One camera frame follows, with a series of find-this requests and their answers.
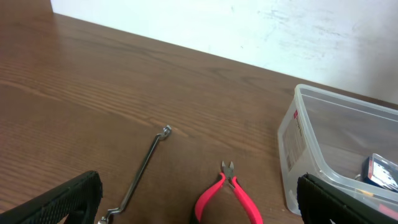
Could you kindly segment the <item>clear plastic container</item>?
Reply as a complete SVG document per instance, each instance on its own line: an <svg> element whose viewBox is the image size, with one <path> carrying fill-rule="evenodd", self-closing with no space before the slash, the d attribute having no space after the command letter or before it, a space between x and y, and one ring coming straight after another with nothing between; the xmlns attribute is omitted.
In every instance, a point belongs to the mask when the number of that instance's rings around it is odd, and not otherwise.
<svg viewBox="0 0 398 224"><path fill-rule="evenodd" d="M299 84L277 133L287 208L300 214L297 181L312 174L397 218L397 192L361 180L372 154L397 164L397 110Z"/></svg>

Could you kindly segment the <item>blue precision screwdriver set case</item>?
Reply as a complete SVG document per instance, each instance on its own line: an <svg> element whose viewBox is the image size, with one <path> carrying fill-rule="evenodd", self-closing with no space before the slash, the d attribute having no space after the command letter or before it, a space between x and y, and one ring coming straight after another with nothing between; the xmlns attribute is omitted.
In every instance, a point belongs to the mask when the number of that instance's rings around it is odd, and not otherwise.
<svg viewBox="0 0 398 224"><path fill-rule="evenodd" d="M397 164L374 153L362 164L361 180L367 184L397 192Z"/></svg>

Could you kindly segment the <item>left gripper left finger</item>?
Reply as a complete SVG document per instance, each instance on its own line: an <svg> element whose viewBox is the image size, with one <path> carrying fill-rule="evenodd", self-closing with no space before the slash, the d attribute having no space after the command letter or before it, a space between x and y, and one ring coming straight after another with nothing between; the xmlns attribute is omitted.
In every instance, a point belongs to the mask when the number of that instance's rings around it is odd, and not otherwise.
<svg viewBox="0 0 398 224"><path fill-rule="evenodd" d="M1 224L93 224L103 196L99 173L90 170L1 214Z"/></svg>

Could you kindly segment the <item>silver offset ring wrench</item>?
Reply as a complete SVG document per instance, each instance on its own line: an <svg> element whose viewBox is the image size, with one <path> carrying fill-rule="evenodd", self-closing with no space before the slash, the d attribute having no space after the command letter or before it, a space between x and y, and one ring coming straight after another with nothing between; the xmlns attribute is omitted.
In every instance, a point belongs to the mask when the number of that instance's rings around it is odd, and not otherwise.
<svg viewBox="0 0 398 224"><path fill-rule="evenodd" d="M155 135L147 154L145 155L140 167L138 168L138 170L134 176L134 180L130 184L124 198L122 199L121 203L119 204L119 207L108 209L106 212L106 215L101 217L101 219L98 221L98 224L109 224L109 223L111 223L112 216L119 215L120 213L125 211L130 199L132 198L134 192L137 189L137 186L139 185L139 182L143 176L143 173L150 161L151 156L155 152L155 149L156 149L158 143L160 141L167 139L170 136L171 132L172 132L172 127L167 124L163 128L161 133L158 133Z"/></svg>

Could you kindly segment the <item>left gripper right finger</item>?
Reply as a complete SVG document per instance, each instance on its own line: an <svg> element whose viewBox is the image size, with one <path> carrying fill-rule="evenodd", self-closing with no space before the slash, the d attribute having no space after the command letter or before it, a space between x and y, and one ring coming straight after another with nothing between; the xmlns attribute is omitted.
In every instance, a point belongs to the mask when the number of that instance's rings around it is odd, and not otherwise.
<svg viewBox="0 0 398 224"><path fill-rule="evenodd" d="M304 224L397 224L312 174L298 178L297 201Z"/></svg>

